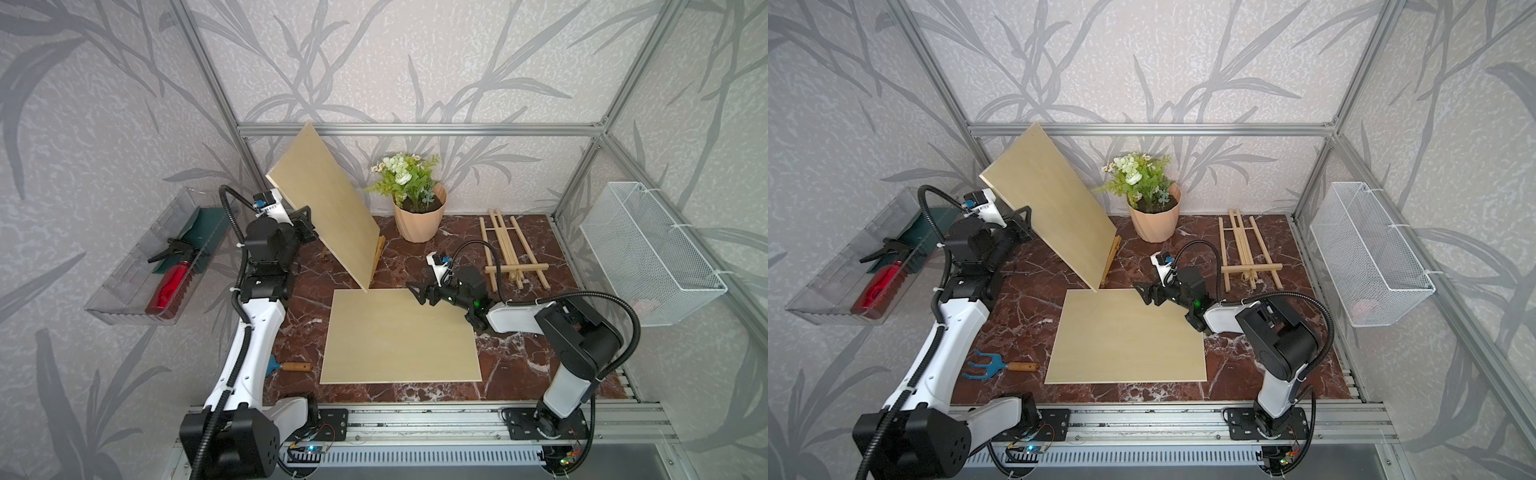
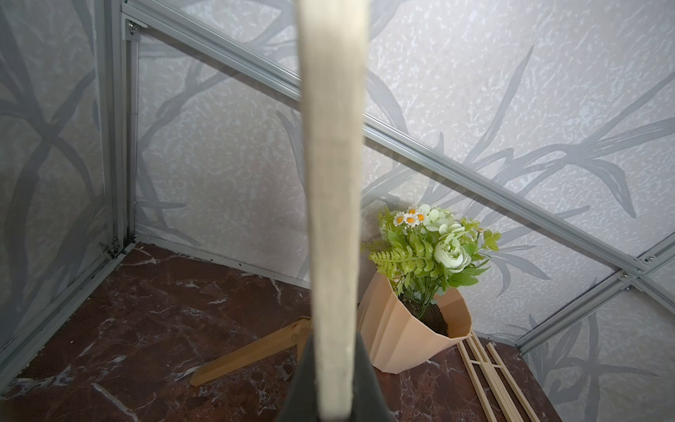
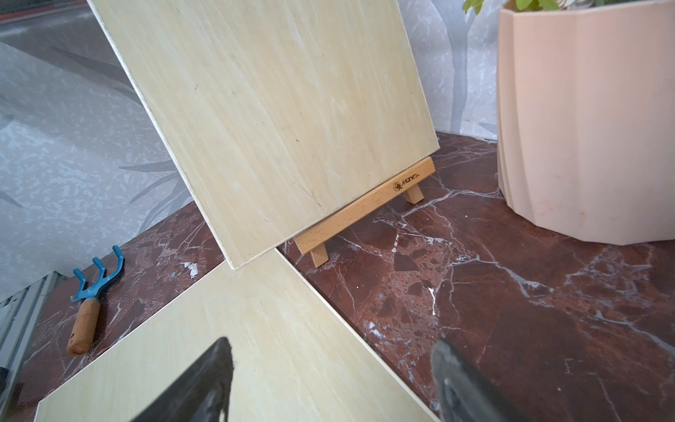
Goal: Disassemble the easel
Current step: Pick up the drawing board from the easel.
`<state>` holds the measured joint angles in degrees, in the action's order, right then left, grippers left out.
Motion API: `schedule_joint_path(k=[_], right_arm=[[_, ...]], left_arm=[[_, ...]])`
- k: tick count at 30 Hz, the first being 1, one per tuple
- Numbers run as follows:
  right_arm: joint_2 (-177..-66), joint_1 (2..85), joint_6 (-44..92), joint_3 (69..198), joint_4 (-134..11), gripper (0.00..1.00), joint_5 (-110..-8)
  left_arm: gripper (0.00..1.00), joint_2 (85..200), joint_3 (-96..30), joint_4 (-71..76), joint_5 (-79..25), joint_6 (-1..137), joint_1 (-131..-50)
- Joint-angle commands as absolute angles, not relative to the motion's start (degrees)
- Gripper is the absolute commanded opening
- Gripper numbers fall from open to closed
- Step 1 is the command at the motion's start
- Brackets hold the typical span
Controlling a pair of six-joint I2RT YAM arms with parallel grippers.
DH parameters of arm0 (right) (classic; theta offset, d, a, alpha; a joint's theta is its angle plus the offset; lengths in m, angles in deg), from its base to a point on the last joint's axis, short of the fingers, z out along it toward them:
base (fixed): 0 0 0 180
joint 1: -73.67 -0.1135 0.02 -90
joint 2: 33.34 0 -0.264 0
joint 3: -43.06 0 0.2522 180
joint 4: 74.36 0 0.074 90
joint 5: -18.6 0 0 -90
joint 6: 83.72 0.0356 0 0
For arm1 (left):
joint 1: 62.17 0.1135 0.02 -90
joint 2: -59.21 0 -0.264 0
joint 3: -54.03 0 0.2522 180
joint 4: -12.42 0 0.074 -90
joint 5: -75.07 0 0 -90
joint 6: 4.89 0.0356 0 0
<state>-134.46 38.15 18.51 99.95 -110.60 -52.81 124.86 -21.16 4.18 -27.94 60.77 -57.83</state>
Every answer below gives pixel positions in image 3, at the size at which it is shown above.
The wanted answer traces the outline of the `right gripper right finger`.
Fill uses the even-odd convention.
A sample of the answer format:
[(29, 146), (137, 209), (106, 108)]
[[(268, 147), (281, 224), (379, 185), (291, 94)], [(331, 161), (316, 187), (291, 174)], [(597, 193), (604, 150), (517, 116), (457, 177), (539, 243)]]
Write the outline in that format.
[(444, 339), (434, 345), (431, 362), (443, 421), (530, 420)]

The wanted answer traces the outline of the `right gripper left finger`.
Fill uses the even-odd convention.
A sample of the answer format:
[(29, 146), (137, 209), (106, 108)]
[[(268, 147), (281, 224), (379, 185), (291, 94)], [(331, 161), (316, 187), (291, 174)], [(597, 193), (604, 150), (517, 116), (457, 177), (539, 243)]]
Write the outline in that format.
[(227, 421), (234, 361), (220, 337), (136, 421)]

